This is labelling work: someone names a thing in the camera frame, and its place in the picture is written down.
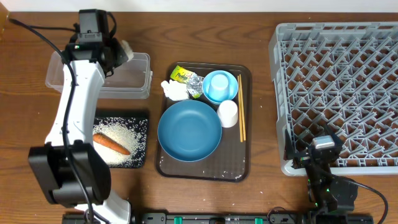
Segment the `dark blue plate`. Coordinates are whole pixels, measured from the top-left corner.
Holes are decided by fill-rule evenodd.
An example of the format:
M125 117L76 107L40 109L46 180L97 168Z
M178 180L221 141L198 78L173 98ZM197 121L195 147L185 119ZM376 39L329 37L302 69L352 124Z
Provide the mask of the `dark blue plate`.
M216 111L197 100L180 101L162 114L157 136L162 149L182 162L196 162L212 154L223 128Z

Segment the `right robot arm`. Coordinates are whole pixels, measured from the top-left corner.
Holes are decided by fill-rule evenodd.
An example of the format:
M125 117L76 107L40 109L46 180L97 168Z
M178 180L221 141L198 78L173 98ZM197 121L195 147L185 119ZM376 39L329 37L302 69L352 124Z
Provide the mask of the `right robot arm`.
M330 163L340 155L343 141L326 125L322 136L313 138L309 146L297 151L287 131L285 135L284 159L291 160L294 169L305 169L308 197L316 204L302 222L356 223L357 219L348 213L354 210L358 187L351 179L333 176L330 169Z

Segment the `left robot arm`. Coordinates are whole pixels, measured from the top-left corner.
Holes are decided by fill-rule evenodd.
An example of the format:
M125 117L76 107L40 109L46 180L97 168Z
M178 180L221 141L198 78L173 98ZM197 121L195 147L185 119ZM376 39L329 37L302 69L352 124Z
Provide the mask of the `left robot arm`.
M43 146L29 151L29 165L51 204L84 211L85 223L132 223L131 204L111 188L108 165L93 147L93 125L105 65L130 61L130 45L113 39L110 56L101 42L71 45L60 53L63 90Z

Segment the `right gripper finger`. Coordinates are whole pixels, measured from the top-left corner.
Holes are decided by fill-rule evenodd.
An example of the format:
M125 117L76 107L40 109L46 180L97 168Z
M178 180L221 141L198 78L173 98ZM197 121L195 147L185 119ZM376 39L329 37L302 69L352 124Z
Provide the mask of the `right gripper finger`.
M335 145L343 145L344 142L335 134L335 132L329 127L329 125L324 125L324 132L326 135L330 136L335 143Z
M285 149L284 149L284 160L292 160L295 157L295 149L293 147L292 138L289 131L285 130Z

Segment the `yellow silver snack wrapper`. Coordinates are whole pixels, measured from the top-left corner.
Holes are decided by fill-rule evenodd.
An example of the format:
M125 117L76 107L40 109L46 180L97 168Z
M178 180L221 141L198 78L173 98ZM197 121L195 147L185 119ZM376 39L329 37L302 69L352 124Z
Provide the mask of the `yellow silver snack wrapper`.
M203 93L204 78L195 72L177 65L170 75L171 79L187 85L187 91L194 98L199 98Z

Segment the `orange carrot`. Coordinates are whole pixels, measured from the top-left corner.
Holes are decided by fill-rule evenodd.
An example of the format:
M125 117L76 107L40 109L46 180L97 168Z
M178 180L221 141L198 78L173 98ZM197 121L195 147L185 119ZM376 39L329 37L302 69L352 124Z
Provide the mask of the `orange carrot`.
M107 137L104 134L96 133L93 135L93 142L95 143L95 149L110 149L119 154L129 156L131 153L124 146L120 145L116 141Z

